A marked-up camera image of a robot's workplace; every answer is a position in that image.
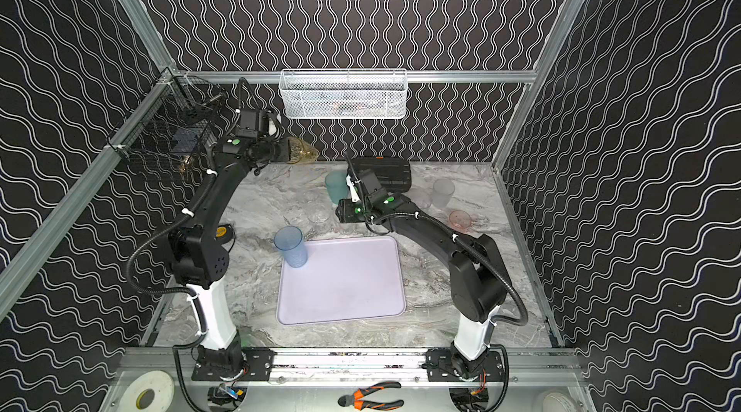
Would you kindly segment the teal plastic cup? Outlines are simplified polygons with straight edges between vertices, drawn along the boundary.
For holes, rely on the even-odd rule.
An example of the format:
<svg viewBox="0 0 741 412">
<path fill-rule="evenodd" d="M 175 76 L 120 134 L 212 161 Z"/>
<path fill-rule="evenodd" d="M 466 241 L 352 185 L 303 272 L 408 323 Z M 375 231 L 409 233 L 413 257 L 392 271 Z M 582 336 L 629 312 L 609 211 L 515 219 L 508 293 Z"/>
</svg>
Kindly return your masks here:
<svg viewBox="0 0 741 412">
<path fill-rule="evenodd" d="M 349 195 L 347 172 L 345 170 L 330 172 L 324 179 L 324 185 L 333 205 L 339 205 L 340 201 L 346 199 Z"/>
</svg>

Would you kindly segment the yellow transparent cup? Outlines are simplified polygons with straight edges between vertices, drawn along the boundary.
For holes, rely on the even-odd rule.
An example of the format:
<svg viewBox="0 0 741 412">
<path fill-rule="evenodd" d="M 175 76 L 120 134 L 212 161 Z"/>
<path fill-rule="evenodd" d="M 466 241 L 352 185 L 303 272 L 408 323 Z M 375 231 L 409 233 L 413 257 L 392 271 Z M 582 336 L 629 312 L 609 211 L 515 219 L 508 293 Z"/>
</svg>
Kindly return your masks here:
<svg viewBox="0 0 741 412">
<path fill-rule="evenodd" d="M 312 164 L 320 156 L 320 153 L 313 145 L 298 137 L 289 137 L 288 146 L 288 163 L 291 165 Z"/>
</svg>

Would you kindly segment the blue ribbed plastic cup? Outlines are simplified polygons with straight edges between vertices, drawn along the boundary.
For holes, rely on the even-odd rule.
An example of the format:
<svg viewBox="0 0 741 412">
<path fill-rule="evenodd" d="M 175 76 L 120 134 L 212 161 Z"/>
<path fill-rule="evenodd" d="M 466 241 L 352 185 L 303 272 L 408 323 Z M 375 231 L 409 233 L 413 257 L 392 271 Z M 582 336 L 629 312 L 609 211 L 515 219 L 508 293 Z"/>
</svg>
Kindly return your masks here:
<svg viewBox="0 0 741 412">
<path fill-rule="evenodd" d="M 308 261 L 303 232 L 296 226 L 281 228 L 276 232 L 273 243 L 290 267 L 300 268 Z"/>
</svg>

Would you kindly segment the clear plastic cup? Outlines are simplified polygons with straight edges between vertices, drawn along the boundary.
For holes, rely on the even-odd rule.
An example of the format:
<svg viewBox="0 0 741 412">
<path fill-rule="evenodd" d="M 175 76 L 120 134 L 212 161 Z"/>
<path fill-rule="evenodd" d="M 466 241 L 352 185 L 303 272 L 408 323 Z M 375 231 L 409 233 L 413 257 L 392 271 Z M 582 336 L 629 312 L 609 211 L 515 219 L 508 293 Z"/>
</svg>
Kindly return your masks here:
<svg viewBox="0 0 741 412">
<path fill-rule="evenodd" d="M 315 205 L 310 203 L 307 207 L 307 217 L 313 224 L 323 224 L 330 218 L 330 209 L 323 207 L 322 205 Z"/>
</svg>

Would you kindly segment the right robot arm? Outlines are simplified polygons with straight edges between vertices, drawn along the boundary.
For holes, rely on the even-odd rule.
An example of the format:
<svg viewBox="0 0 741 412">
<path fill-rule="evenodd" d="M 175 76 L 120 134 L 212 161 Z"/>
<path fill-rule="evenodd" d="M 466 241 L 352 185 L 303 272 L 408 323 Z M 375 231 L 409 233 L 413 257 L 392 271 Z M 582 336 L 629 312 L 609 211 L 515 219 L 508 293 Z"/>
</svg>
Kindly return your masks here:
<svg viewBox="0 0 741 412">
<path fill-rule="evenodd" d="M 371 170 L 357 172 L 348 166 L 345 180 L 350 197 L 336 208 L 341 223 L 363 223 L 374 234 L 406 237 L 448 269 L 451 300 L 460 315 L 448 371 L 466 380 L 481 377 L 495 325 L 529 322 L 495 240 L 444 224 L 405 195 L 387 191 Z"/>
</svg>

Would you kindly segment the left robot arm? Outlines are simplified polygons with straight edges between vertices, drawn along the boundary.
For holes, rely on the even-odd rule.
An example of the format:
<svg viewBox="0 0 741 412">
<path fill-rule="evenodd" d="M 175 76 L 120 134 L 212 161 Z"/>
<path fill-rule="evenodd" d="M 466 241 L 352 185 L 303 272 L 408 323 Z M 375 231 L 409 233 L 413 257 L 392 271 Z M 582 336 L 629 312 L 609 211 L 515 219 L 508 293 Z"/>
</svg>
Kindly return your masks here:
<svg viewBox="0 0 741 412">
<path fill-rule="evenodd" d="M 206 177 L 194 199 L 173 224 L 133 252 L 125 276 L 138 293 L 184 294 L 198 324 L 195 341 L 185 349 L 196 350 L 197 363 L 208 375 L 231 381 L 243 374 L 246 362 L 224 288 L 230 264 L 225 245 L 233 238 L 233 227 L 220 234 L 220 221 L 239 184 L 271 163 L 288 161 L 291 149 L 276 112 L 244 109 L 235 127 L 206 148 L 205 155 Z M 135 263 L 150 246 L 164 255 L 175 286 L 152 288 L 138 281 Z"/>
</svg>

